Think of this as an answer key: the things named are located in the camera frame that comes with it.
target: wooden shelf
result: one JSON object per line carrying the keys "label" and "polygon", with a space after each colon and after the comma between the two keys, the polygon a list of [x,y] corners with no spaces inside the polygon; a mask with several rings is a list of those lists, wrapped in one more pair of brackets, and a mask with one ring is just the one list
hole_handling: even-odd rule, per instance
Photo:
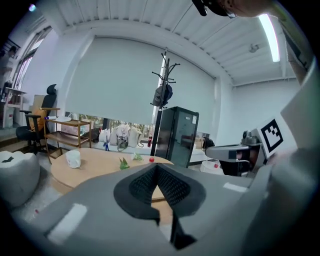
{"label": "wooden shelf", "polygon": [[6,87],[4,88],[5,90],[11,92],[11,93],[16,93],[16,94],[26,94],[26,92],[22,91],[22,90],[17,90],[17,89],[13,89],[10,87]]}
{"label": "wooden shelf", "polygon": [[[63,131],[55,131],[51,132],[49,134],[46,134],[45,137],[47,139],[51,139],[72,147],[79,147],[79,142],[78,142],[78,136],[75,135],[70,135],[68,133],[65,133]],[[80,137],[80,144],[83,144],[85,142],[89,141],[89,138],[81,138]]]}
{"label": "wooden shelf", "polygon": [[52,123],[56,123],[56,124],[61,124],[61,125],[65,125],[65,126],[73,126],[73,127],[77,127],[77,126],[86,126],[89,125],[89,122],[85,122],[85,121],[78,121],[78,120],[71,120],[69,122],[59,122],[56,120],[46,120],[47,122],[52,122]]}
{"label": "wooden shelf", "polygon": [[8,107],[11,107],[11,108],[19,108],[20,109],[20,105],[17,105],[17,104],[9,104],[7,105]]}

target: desk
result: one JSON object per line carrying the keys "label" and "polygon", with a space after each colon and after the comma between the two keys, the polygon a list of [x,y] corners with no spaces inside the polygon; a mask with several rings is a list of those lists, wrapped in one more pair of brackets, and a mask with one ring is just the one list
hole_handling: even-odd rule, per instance
{"label": "desk", "polygon": [[[150,156],[151,153],[151,147],[147,147],[147,143],[142,143],[144,145],[144,147],[139,147],[136,146],[134,147],[127,147],[125,150],[123,150],[123,153],[139,153],[140,155],[146,155],[146,156]],[[110,145],[109,143],[109,150],[112,152],[118,152],[118,148],[116,145]],[[92,147],[94,149],[98,149],[98,150],[105,150],[104,147],[104,143],[103,142],[95,142],[92,143]],[[198,148],[193,148],[192,150],[192,155],[190,158],[190,163],[193,162],[202,162],[202,161],[206,161],[208,159],[212,159],[206,156],[205,152],[202,151],[202,149],[198,149]]]}
{"label": "desk", "polygon": [[[131,160],[131,155],[121,152],[109,152],[94,148],[79,148],[81,155],[80,168],[70,168],[66,155],[52,160],[51,185],[60,193],[66,194],[79,184],[91,178],[120,171],[120,159],[125,158],[130,167],[149,163],[150,156],[142,155],[143,160]],[[155,163],[172,164],[161,157],[154,156]],[[152,200],[164,199],[158,186],[154,190]]]}

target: floor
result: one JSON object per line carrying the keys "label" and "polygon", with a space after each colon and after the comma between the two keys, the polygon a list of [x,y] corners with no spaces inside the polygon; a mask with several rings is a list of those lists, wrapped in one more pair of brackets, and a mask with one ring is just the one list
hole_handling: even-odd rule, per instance
{"label": "floor", "polygon": [[2,146],[0,147],[0,151],[9,151],[9,152],[22,151],[23,152],[23,148],[26,148],[27,146],[28,146],[28,142],[25,140],[22,140],[14,144]]}
{"label": "floor", "polygon": [[[62,196],[50,185],[51,178],[51,164],[48,157],[44,153],[38,153],[36,156],[41,166],[41,173],[38,186],[33,196],[23,205],[13,209],[11,214],[14,218],[20,218],[30,223],[36,216],[37,212],[42,211],[46,206],[57,200]],[[200,171],[199,165],[189,166],[189,169]],[[159,226],[160,231],[169,241],[171,236],[171,224],[164,224]]]}
{"label": "floor", "polygon": [[9,140],[16,137],[16,128],[19,125],[14,123],[12,127],[0,128],[0,142],[4,140]]}

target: office chair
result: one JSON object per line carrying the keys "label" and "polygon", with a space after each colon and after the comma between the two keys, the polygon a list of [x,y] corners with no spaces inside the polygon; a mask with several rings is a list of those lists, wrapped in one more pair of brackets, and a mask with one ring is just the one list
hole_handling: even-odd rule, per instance
{"label": "office chair", "polygon": [[[46,111],[45,116],[48,116],[51,110],[59,110],[59,108],[53,107],[57,98],[57,90],[55,89],[55,86],[56,84],[52,84],[46,89],[46,93],[48,95],[44,97],[42,105],[40,107],[40,110]],[[25,113],[26,126],[20,126],[15,130],[16,137],[19,140],[28,141],[28,146],[33,146],[30,151],[32,151],[35,155],[38,152],[47,153],[46,150],[42,149],[43,147],[45,147],[45,145],[41,145],[40,143],[40,140],[43,140],[45,138],[44,133],[49,133],[47,123],[44,122],[43,128],[39,130],[37,119],[41,118],[40,115],[30,114],[31,111],[28,110],[20,110],[20,112]],[[33,119],[34,131],[32,131],[30,128],[29,118]]]}

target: red bottle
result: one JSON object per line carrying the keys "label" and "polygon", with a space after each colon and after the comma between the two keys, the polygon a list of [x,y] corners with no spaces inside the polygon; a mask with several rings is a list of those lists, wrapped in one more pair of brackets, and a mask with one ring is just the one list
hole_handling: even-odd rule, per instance
{"label": "red bottle", "polygon": [[150,133],[149,139],[148,139],[148,148],[151,147],[151,142],[152,142],[152,133]]}

